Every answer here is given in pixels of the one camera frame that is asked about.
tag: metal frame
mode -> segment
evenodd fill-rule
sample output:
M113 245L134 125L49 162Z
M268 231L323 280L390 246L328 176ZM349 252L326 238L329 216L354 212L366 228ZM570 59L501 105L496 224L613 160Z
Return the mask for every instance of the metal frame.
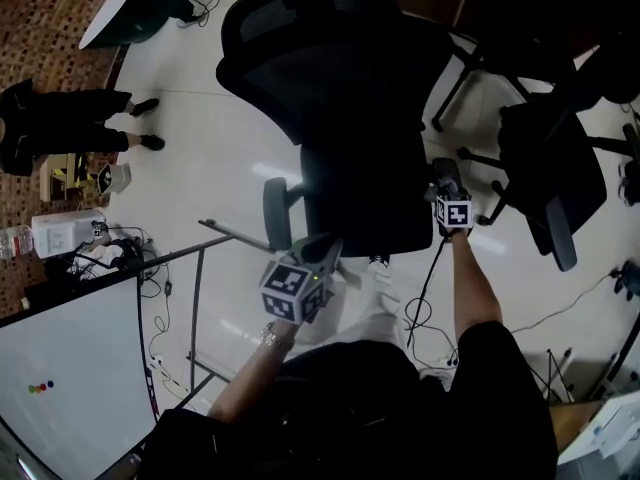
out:
M211 247L215 247L216 245L219 244L223 244L225 242L229 242L231 240L237 240L239 242L242 242L246 245L250 245L251 247L254 247L256 249L259 249L261 251L267 252L267 253L273 253L275 252L268 244L260 242L259 240L255 240L254 238L251 238L247 235L244 235L242 233L238 233L232 229L226 228L224 226L219 225L216 221L214 221L213 219L207 219L207 220L201 220L198 221L199 224L212 229L214 231L217 231L219 233L221 233L222 237L220 238L216 238L214 240L210 240L208 242L204 242L202 244L199 245L194 245L192 247L187 247L186 249L182 249L180 251L176 251L176 252L172 252L170 254L166 254L165 256L159 256L157 258L153 258L149 261L146 262L142 262L139 263L137 265L131 266L130 268L128 268L127 270L122 270L122 271L118 271L118 272L114 272L112 274L107 274L105 276L102 277L98 277L96 279L92 279L91 281L81 284L78 289L69 296L69 298L65 301L65 303L67 302L71 302L73 300L79 299L81 297L84 297L85 295L89 295L91 293L95 293L98 292L100 290L103 290L105 288L108 288L110 286L119 284L123 281L127 281L129 279L132 278L141 278L141 275L144 271L149 270L151 268L154 267L159 267L165 263L168 263L170 261L176 260L178 258L182 258L185 256L189 256L190 254L194 254L194 253L198 253L198 266L196 269L196 279L195 279L195 286L194 286L194 294L193 294L193 312L192 312L192 317L191 317L191 350L189 352L189 354L187 355L187 360L190 362L190 392L189 394L175 407L176 409L182 409L183 407L185 407L191 400L193 400L193 398L214 378L217 377L220 380L229 383L230 379L225 377L224 375L221 375L220 373L212 370L211 368L209 368L208 366L202 364L200 361L198 361L198 359L196 358L196 337L197 337L197 324L198 324L198 306L199 306L199 302L200 302L200 284L201 284L201 280L202 280L202 267L204 265L204 254L205 251ZM140 352L141 352L141 359L143 362L143 367L145 370L145 375L147 375L147 361L146 361L146 354L145 354L145 347L144 347L144 335L143 335L143 330L142 330L142 302L141 302L141 293L140 293L140 283L138 283L138 289L137 289L137 296L138 296L138 326L139 326L139 334L140 334ZM23 311L14 315L10 315L6 318L3 318L2 320L0 320L0 328L2 327L6 327L9 326L11 324L14 324L16 322L19 322L21 320L25 320L27 318L31 318L37 314L40 313L44 313L45 311L49 311L51 309L53 309L54 307L58 307L60 306L60 304L56 304L56 306L51 306L51 307L45 307L45 308L40 308L40 309L36 309L36 310L31 310L31 311ZM197 386L195 386L195 367L201 368L202 370L204 370L205 372L207 372L207 376L206 378L200 382ZM151 404L151 408L154 412L154 417L156 417L156 421L157 421L157 416L154 410L154 403L155 403L155 387L153 385L153 380L151 381L151 384L149 384L149 382L147 382L147 387L149 389L149 403ZM35 453L33 453L33 451L26 445L26 443L24 443L24 441L22 441L22 439L20 439L20 437L13 431L13 429L7 425L6 421L2 418L2 416L0 415L0 423L2 423L2 425L7 429L7 431L9 432L9 434L16 440L16 442L22 446L22 448L24 448L45 470L47 470L49 473L51 473L55 478L60 478L54 471L51 470L51 468L49 468L49 466L47 466L47 464L42 461ZM146 442L148 436L145 436L145 438L140 441L138 444L136 444L136 446L134 446L131 450L129 450L124 456L130 454L130 453L135 453L137 450L140 449L140 447L142 445L144 445L144 443ZM107 468L102 474L104 474L106 471L109 471L109 469L111 469L112 466L110 466L109 468Z

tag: black pants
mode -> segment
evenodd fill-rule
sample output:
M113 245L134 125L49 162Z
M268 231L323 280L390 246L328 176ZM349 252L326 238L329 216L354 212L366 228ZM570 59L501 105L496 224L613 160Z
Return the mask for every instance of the black pants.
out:
M105 89L34 94L28 107L33 156L126 151L127 134L101 122L124 112L130 99L131 93Z

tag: caster wheel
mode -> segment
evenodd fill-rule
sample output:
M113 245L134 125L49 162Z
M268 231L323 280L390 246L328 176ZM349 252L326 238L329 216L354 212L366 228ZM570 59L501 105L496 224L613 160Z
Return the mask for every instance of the caster wheel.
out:
M435 131L437 131L438 133L442 133L442 125L440 124L440 121L438 121L435 117L431 120L431 126L433 126Z
M460 148L458 150L458 158L460 160L468 160L471 158L471 151L468 148Z

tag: black mesh chair back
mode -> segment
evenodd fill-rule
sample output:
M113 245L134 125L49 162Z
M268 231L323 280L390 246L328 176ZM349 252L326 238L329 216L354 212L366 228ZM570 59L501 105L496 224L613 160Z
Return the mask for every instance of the black mesh chair back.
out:
M240 0L222 46L220 83L302 146L310 233L343 237L349 256L431 244L420 130L444 30L396 0Z
M416 132L434 48L407 21L395 0L241 0L225 17L218 79L294 144Z

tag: white box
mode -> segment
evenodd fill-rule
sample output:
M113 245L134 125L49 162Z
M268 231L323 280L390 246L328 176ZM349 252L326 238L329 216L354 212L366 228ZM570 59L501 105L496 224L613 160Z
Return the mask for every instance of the white box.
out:
M93 242L93 223L106 222L96 210L36 215L31 218L31 232L36 253L49 258L74 251L83 243Z

